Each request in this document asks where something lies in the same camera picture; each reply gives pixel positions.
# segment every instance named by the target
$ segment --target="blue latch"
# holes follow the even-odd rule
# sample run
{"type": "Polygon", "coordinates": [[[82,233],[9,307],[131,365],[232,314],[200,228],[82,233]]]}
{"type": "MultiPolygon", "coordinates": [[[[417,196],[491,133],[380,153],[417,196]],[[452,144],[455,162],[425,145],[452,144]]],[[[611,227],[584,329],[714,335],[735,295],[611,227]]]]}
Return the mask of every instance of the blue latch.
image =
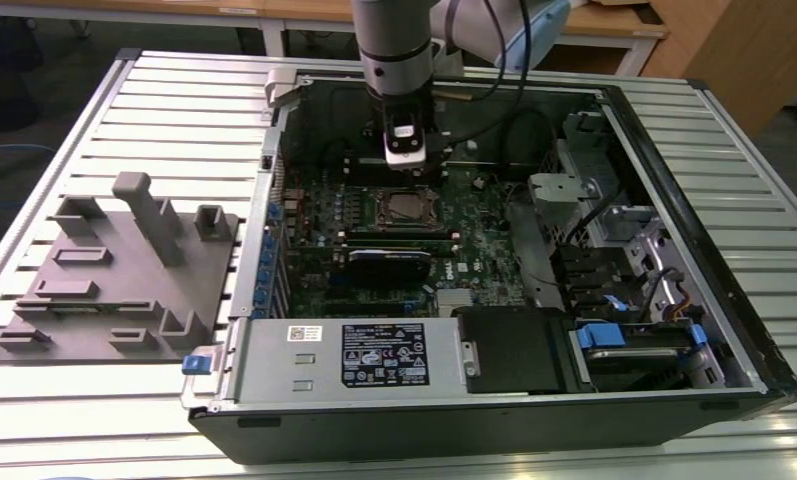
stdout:
{"type": "Polygon", "coordinates": [[[271,203],[267,206],[267,218],[271,220],[279,220],[281,218],[281,209],[275,203],[271,203]]]}
{"type": "Polygon", "coordinates": [[[614,295],[603,295],[603,297],[606,298],[606,300],[608,300],[608,303],[614,306],[614,309],[618,312],[624,312],[626,310],[628,310],[628,305],[620,302],[620,300],[614,295]]]}
{"type": "Polygon", "coordinates": [[[267,292],[261,289],[257,289],[252,299],[255,300],[256,305],[264,305],[267,303],[267,292]]]}
{"type": "Polygon", "coordinates": [[[261,265],[269,265],[273,262],[273,254],[267,250],[261,251],[261,255],[259,256],[259,263],[261,265]]]}
{"type": "Polygon", "coordinates": [[[688,326],[688,333],[691,334],[691,340],[698,347],[702,347],[707,343],[706,339],[706,332],[703,331],[703,327],[700,327],[696,323],[688,326]]]}
{"type": "Polygon", "coordinates": [[[255,275],[255,278],[260,283],[269,282],[269,270],[265,268],[259,269],[259,273],[255,275]]]}
{"type": "Polygon", "coordinates": [[[575,331],[579,347],[624,347],[623,332],[614,323],[588,323],[575,331]]]}
{"type": "Polygon", "coordinates": [[[273,245],[276,245],[276,239],[269,234],[269,232],[264,232],[264,239],[261,241],[261,246],[267,249],[271,249],[271,248],[273,248],[273,245]]]}
{"type": "Polygon", "coordinates": [[[181,373],[184,375],[211,375],[211,357],[185,355],[181,359],[181,373]]]}

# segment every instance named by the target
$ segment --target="cpu socket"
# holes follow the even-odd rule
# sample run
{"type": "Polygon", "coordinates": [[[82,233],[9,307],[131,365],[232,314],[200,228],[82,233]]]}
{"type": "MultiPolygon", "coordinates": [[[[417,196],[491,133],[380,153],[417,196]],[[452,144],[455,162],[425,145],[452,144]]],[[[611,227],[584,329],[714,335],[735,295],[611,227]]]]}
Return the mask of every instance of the cpu socket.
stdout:
{"type": "Polygon", "coordinates": [[[380,230],[440,229],[435,210],[437,198],[439,195],[427,188],[377,192],[375,226],[380,230]]]}

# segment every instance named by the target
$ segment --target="aluminum slotted table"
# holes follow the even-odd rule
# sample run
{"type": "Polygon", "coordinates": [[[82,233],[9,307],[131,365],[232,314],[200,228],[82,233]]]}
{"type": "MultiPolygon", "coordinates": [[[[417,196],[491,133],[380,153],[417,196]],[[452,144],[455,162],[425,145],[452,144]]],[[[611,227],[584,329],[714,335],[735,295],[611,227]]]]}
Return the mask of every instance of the aluminum slotted table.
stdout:
{"type": "MultiPolygon", "coordinates": [[[[176,211],[212,203],[247,217],[269,126],[261,86],[276,66],[359,70],[355,62],[165,52],[116,60],[0,243],[0,327],[58,233],[45,217],[62,195],[96,195],[104,209],[124,210],[109,196],[113,177],[143,171],[176,211]]],[[[797,199],[711,93],[680,80],[532,79],[623,89],[797,373],[797,199]]],[[[224,291],[233,285],[229,269],[224,291]]],[[[225,301],[216,339],[228,308],[225,301]]],[[[655,448],[243,467],[189,426],[181,382],[177,365],[0,367],[0,478],[540,479],[554,471],[562,479],[688,480],[704,470],[710,477],[797,478],[797,404],[655,448]]]]}

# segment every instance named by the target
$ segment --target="motherboard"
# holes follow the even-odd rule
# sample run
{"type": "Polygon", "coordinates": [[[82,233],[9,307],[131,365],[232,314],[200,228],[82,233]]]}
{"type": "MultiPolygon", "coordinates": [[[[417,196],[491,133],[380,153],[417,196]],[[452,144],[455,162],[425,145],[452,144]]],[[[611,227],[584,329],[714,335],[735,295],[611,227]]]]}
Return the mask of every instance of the motherboard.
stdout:
{"type": "Polygon", "coordinates": [[[287,176],[288,316],[433,317],[521,305],[503,214],[515,185],[472,167],[445,167],[432,181],[360,171],[303,167],[287,176]]]}

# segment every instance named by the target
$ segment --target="power supply label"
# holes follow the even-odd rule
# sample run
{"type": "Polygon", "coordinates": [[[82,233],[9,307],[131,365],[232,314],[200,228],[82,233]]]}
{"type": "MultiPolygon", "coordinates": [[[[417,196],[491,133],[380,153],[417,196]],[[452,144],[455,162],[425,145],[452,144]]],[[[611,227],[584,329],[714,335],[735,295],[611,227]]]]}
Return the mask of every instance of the power supply label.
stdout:
{"type": "Polygon", "coordinates": [[[424,325],[344,325],[341,383],[348,388],[429,385],[424,325]]]}

